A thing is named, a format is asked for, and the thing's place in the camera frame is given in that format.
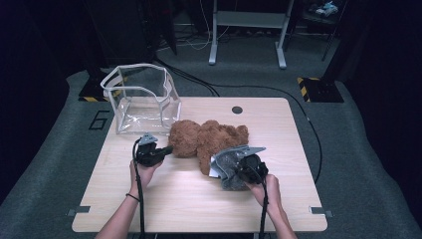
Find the teddy bear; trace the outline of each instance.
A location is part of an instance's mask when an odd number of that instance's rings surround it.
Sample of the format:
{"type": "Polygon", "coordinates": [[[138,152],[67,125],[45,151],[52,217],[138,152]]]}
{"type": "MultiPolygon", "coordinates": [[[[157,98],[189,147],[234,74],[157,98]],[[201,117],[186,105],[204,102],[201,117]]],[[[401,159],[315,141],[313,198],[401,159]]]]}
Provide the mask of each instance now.
{"type": "Polygon", "coordinates": [[[170,130],[168,144],[177,157],[199,159],[199,168],[204,175],[210,172],[211,156],[233,146],[248,144],[248,128],[245,125],[234,127],[208,120],[200,125],[190,119],[176,121],[170,130]]]}

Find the transparent plastic box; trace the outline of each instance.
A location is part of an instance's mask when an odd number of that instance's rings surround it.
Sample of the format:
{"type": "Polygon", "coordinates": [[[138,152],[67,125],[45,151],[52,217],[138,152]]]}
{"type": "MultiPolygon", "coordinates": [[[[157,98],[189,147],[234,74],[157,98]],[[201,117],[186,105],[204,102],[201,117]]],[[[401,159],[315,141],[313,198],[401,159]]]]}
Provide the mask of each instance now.
{"type": "Polygon", "coordinates": [[[169,133],[179,120],[181,100],[165,68],[118,66],[101,82],[116,119],[116,133],[169,133]]]}

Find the hand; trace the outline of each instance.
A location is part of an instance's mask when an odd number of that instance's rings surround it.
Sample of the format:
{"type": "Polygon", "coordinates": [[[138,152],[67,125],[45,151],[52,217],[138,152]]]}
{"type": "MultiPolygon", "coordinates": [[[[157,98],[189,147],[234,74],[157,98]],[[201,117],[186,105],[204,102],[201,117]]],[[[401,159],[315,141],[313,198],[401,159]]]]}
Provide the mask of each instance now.
{"type": "MultiPolygon", "coordinates": [[[[161,166],[162,161],[153,165],[152,167],[145,167],[137,163],[137,171],[139,173],[140,181],[142,184],[142,188],[144,189],[146,185],[151,181],[152,175],[154,174],[155,169],[161,166]]],[[[139,192],[137,190],[137,182],[136,182],[136,172],[134,170],[134,163],[133,160],[130,161],[130,195],[134,197],[139,197],[139,192]]]]}
{"type": "MultiPolygon", "coordinates": [[[[273,174],[268,174],[266,176],[266,182],[268,193],[267,212],[276,228],[277,238],[296,239],[297,236],[295,235],[288,216],[282,206],[279,178],[273,174]]],[[[263,184],[246,183],[246,185],[251,189],[258,203],[262,206],[265,196],[263,184]]]]}
{"type": "MultiPolygon", "coordinates": [[[[283,209],[282,195],[280,193],[279,178],[277,178],[273,174],[268,174],[266,176],[266,184],[267,184],[267,193],[268,193],[268,202],[269,202],[267,211],[270,213],[271,211],[279,211],[283,209]]],[[[261,184],[246,183],[246,185],[249,187],[249,189],[251,189],[258,203],[260,203],[260,205],[262,206],[264,203],[264,196],[265,196],[263,184],[262,183],[261,184]]]]}

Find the teddy bear ear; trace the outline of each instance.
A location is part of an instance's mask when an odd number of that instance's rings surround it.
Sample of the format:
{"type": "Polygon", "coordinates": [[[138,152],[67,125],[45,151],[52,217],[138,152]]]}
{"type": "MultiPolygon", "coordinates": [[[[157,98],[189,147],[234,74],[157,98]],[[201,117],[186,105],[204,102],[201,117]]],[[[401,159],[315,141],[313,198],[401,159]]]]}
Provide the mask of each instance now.
{"type": "Polygon", "coordinates": [[[245,125],[240,125],[236,128],[237,133],[239,134],[239,141],[241,144],[249,143],[249,132],[248,128],[245,125]]]}
{"type": "Polygon", "coordinates": [[[218,127],[220,124],[213,119],[207,120],[205,123],[201,125],[201,127],[218,127]]]}
{"type": "Polygon", "coordinates": [[[185,119],[173,124],[168,137],[168,144],[173,146],[173,155],[178,157],[195,156],[198,145],[198,130],[200,125],[185,119]]]}

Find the wrist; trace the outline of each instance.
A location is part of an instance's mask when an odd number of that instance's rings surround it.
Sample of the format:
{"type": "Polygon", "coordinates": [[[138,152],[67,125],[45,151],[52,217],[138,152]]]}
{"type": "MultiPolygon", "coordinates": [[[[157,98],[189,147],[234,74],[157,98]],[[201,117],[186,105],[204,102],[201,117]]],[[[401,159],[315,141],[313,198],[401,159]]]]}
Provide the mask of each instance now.
{"type": "Polygon", "coordinates": [[[139,198],[139,192],[137,191],[137,188],[136,189],[131,188],[128,194],[130,194],[130,195],[132,195],[136,198],[139,198]]]}
{"type": "Polygon", "coordinates": [[[136,197],[136,196],[134,196],[134,195],[132,195],[132,194],[130,194],[130,193],[127,193],[126,194],[126,198],[128,198],[128,197],[130,197],[131,199],[133,199],[133,201],[139,202],[139,198],[136,197]]]}

